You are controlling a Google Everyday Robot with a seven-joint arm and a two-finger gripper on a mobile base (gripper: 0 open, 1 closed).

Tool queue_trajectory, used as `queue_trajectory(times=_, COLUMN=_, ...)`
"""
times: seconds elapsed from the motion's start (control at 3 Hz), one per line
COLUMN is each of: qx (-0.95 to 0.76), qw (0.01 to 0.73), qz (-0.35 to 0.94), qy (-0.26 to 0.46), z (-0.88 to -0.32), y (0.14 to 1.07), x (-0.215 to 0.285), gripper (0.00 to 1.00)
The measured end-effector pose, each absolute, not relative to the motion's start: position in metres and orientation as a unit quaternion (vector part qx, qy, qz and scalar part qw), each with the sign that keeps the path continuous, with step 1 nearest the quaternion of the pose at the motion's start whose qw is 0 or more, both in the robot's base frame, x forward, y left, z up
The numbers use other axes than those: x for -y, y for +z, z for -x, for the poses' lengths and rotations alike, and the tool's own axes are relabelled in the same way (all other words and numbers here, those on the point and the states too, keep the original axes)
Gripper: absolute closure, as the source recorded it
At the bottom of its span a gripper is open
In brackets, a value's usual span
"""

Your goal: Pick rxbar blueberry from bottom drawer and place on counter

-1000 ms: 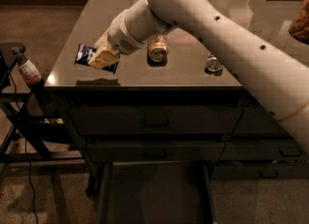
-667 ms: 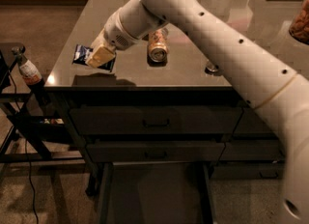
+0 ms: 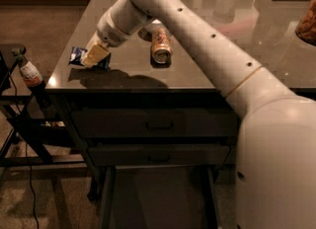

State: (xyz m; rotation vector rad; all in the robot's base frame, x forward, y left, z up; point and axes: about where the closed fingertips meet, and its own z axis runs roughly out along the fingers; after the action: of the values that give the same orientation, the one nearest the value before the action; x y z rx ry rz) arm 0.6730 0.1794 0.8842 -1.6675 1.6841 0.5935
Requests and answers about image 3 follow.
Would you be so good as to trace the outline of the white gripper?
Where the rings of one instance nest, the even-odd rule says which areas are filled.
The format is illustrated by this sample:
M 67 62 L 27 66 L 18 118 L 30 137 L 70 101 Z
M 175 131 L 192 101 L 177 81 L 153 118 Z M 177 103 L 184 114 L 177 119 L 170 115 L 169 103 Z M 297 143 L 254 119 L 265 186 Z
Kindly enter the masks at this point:
M 132 24 L 127 12 L 110 8 L 99 20 L 96 30 L 87 43 L 87 52 L 83 55 L 81 63 L 88 68 L 93 67 L 110 52 L 106 47 L 118 47 L 130 38 Z

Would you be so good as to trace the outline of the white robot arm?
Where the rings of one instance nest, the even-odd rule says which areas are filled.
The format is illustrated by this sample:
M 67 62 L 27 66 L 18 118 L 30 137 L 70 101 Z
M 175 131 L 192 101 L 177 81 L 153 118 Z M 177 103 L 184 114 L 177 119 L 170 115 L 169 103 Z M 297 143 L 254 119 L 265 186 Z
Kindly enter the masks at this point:
M 159 20 L 240 116 L 238 229 L 316 229 L 316 102 L 299 97 L 181 0 L 118 0 L 82 62 L 91 67 Z

